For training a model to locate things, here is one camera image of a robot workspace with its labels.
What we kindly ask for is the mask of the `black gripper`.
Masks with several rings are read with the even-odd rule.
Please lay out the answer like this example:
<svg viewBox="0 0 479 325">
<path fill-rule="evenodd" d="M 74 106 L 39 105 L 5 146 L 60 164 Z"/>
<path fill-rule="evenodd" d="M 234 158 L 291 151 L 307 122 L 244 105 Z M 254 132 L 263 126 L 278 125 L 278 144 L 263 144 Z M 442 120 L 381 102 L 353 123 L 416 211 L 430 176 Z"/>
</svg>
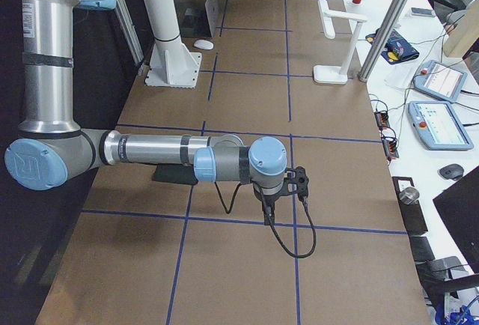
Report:
<svg viewBox="0 0 479 325">
<path fill-rule="evenodd" d="M 282 196 L 284 196 L 283 189 L 280 189 L 274 194 L 266 194 L 266 189 L 254 184 L 254 195 L 261 202 L 263 211 L 264 225 L 275 224 L 275 202 Z"/>
</svg>

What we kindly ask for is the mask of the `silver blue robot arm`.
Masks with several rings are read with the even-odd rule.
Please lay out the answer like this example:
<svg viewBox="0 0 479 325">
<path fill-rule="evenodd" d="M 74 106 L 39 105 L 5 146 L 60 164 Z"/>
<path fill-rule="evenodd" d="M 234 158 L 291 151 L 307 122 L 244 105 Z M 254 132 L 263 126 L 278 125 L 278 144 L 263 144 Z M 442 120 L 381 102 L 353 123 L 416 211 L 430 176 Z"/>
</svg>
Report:
<svg viewBox="0 0 479 325">
<path fill-rule="evenodd" d="M 4 154 L 22 186 L 48 190 L 102 165 L 163 165 L 166 181 L 251 184 L 264 222 L 287 194 L 287 152 L 273 137 L 244 145 L 235 135 L 158 136 L 81 128 L 73 118 L 73 9 L 112 10 L 117 0 L 22 0 L 25 120 Z"/>
</svg>

